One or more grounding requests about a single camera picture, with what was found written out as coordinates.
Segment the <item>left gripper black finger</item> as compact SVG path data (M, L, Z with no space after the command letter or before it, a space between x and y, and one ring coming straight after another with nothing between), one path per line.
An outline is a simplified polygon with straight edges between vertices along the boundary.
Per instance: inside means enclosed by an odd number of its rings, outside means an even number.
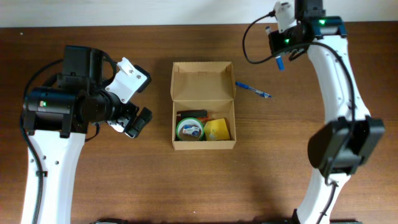
M140 114L136 114L132 119L129 120L127 126L124 129L124 133L130 138L137 138L144 127L152 120L152 111L146 107L143 107Z
M134 68L137 71L137 79L139 79L140 81L140 86L137 89L138 93L141 93L142 91L144 91L147 86L151 83L152 79L150 77L149 72L147 72L146 70L144 70L143 68L141 68L138 65L134 65Z

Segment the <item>blue white marker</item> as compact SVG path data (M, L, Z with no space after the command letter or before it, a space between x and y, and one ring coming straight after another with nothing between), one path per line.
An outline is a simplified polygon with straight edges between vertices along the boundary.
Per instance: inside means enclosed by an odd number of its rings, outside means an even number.
M272 32L272 29L271 29L269 26L267 26L267 27L265 28L265 30L266 30L267 35L270 35L271 32ZM285 70L282 57L281 57L281 56L277 56L277 57L275 57L275 60L276 60L276 63L277 63L277 66L278 66L279 70L280 70L280 71Z

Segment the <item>green tape roll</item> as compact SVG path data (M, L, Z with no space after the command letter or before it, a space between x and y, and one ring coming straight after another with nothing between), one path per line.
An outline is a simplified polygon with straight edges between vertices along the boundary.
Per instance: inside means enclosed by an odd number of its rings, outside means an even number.
M182 128L186 124L198 126L201 129L200 136L196 138L193 136L187 136L187 135L182 134ZM178 125L176 127L176 135L180 141L201 141L204 137L204 126L203 126L202 122L200 122L199 120L197 120L195 118L185 118L178 123Z

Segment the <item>blue white staples box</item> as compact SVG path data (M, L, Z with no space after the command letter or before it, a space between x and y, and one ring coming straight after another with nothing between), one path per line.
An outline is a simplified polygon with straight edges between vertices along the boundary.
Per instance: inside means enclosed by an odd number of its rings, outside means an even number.
M186 124L182 128L182 134L197 138L201 134L201 129L198 126Z

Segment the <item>blue ballpoint pen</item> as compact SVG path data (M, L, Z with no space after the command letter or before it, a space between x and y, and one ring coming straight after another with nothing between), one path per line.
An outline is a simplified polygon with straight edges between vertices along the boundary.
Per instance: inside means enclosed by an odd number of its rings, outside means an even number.
M266 92L263 92L263 91L261 91L261 90L255 89L255 88L253 88L253 87L251 87L251 86L249 86L249 85L246 85L246 84L244 84L244 83L235 82L235 84L236 84L236 86L239 86L239 87L244 88L244 89L246 89L246 90L253 91L255 94L257 94L257 95L259 95L259 96L261 96L261 97L263 97L263 98L272 98L272 96L271 96L270 94L268 94L268 93L266 93Z

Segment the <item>red grey stapler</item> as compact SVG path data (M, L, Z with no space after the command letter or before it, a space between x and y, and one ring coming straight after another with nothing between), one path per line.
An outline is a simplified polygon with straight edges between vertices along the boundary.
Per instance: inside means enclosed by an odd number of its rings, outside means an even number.
M209 120L209 114L207 110L185 110L177 112L177 123L185 118L195 118L202 123L206 123Z

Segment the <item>brown cardboard box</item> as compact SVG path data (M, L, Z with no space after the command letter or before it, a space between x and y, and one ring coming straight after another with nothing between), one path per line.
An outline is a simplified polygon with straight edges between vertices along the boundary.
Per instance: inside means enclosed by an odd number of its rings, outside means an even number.
M170 86L172 144L177 150L232 149L236 144L234 99L236 85L232 62L175 62ZM224 118L229 141L180 141L176 135L177 112L207 110L210 120Z

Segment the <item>yellow sticky note pad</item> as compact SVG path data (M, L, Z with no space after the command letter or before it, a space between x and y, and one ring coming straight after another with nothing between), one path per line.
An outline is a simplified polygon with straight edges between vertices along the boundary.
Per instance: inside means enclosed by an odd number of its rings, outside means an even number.
M207 141L229 141L231 139L224 118L208 121L204 126Z

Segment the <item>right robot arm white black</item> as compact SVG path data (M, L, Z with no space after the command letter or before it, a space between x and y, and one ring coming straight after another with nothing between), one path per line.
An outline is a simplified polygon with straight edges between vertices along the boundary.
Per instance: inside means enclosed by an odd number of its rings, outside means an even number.
M325 110L324 127L308 142L308 190L288 223L329 223L339 193L369 159L384 123L371 117L356 86L341 17L327 16L322 1L278 1L272 15L278 25L268 33L273 56L308 55Z

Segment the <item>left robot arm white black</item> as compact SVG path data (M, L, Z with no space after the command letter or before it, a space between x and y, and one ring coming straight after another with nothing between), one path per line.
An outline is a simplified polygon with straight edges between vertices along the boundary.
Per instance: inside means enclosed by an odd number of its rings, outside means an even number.
M68 45L62 70L42 86L27 85L20 129L28 148L22 223L70 223L76 167L90 125L106 123L136 138L152 119L131 103L150 83L147 71L102 50Z

